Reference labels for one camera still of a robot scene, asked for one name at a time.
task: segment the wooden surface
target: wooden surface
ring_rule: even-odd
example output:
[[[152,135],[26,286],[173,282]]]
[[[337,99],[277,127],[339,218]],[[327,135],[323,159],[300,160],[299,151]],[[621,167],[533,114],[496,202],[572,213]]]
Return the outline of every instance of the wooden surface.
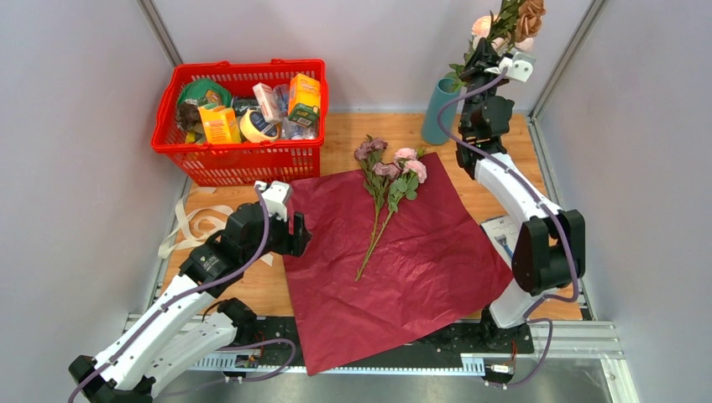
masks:
[[[482,185],[472,181],[458,167],[455,160],[455,143],[448,142],[442,146],[431,146],[424,143],[420,136],[422,114],[392,114],[392,113],[330,113],[327,117],[327,137],[322,146],[322,175],[329,175],[346,170],[358,169],[353,159],[353,151],[364,141],[366,134],[381,137],[389,143],[384,160],[391,160],[392,154],[401,147],[424,147],[427,152],[437,152],[445,165],[450,179],[460,195],[468,212],[477,222],[506,214],[505,209],[497,202]],[[502,139],[517,168],[542,192],[545,193],[542,174],[539,170],[537,156],[531,144],[531,137],[526,127],[526,121],[521,115],[515,115],[511,121],[511,131]],[[257,201],[252,186],[219,187],[213,194],[194,193],[186,203],[186,212],[217,204],[225,204],[233,208],[246,202]],[[183,239],[179,234],[177,241]],[[188,257],[190,249],[176,250],[170,257],[166,271],[164,288],[175,274],[179,265]],[[237,297],[250,306],[257,315],[292,316],[289,291],[285,277],[284,264],[279,255],[274,255],[272,266],[259,260],[249,270],[241,281],[230,286],[221,299]],[[561,291],[570,296],[570,287]],[[479,312],[468,316],[479,318]],[[537,309],[532,318],[550,317],[555,320],[581,320],[581,312],[577,304],[565,304],[559,301],[548,301]]]

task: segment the white robotic arm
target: white robotic arm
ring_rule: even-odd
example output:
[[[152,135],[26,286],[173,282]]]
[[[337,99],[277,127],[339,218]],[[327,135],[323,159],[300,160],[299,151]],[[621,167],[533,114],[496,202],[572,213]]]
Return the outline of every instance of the white robotic arm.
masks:
[[[80,356],[72,362],[70,374],[79,384],[76,393],[81,390],[91,403],[150,403],[176,376],[209,353],[236,341],[249,341],[241,339],[250,334],[243,330],[254,325],[256,315],[235,298],[221,302],[207,322],[175,336],[241,280],[244,270],[262,254],[304,253],[311,235],[300,213],[295,213],[290,233],[286,209],[290,186],[282,182],[256,185],[264,210],[259,203],[240,206],[228,217],[225,229],[191,251],[181,272],[131,329],[96,357]]]
[[[440,112],[442,116],[445,108],[464,100],[458,128],[462,139],[439,123],[458,142],[458,164],[492,192],[520,228],[511,260],[514,279],[484,314],[494,328],[510,329],[524,323],[543,296],[584,274],[584,219],[575,210],[563,211],[539,192],[501,143],[500,136],[510,130],[514,102],[497,96],[497,86],[506,80],[526,82],[534,58],[517,49],[500,55],[485,39],[474,46],[460,76],[468,83],[468,92]],[[557,240],[555,245],[550,245],[550,238]]]

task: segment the red tissue paper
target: red tissue paper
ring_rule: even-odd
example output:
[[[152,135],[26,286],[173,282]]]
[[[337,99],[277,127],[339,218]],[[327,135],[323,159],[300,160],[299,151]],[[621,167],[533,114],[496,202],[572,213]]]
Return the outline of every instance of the red tissue paper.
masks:
[[[437,154],[421,161],[427,180],[416,200],[399,203],[358,282],[374,225],[364,174],[290,183],[289,209],[304,213],[312,235],[300,258],[284,257],[309,375],[422,338],[484,308],[510,283]]]

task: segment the red basket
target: red basket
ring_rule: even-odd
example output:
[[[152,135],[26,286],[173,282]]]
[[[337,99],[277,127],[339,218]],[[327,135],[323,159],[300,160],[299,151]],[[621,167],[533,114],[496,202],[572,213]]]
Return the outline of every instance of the red basket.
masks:
[[[183,87],[201,78],[210,78],[234,96],[253,96],[252,87],[288,84],[297,73],[319,80],[322,105],[317,138],[313,140],[278,140],[274,143],[186,144],[186,132],[175,123],[175,103]],[[324,144],[329,90],[326,66],[322,60],[279,60],[252,65],[215,64],[179,65],[165,89],[156,115],[151,146],[168,155],[200,186],[247,185],[255,181],[293,181],[319,176],[319,152]]]

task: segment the gray wall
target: gray wall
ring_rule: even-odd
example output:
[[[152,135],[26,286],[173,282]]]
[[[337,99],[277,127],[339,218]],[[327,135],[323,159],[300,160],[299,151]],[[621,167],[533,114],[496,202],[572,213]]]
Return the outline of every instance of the gray wall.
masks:
[[[711,12],[609,0],[541,119],[563,204],[587,220],[593,307],[646,403],[712,395]]]
[[[0,5],[2,401],[66,401],[155,278],[185,178],[149,141],[170,64],[135,2]]]
[[[186,63],[320,58],[330,110],[421,111],[501,0],[154,0]],[[547,0],[537,70],[502,95],[530,110],[591,0]]]

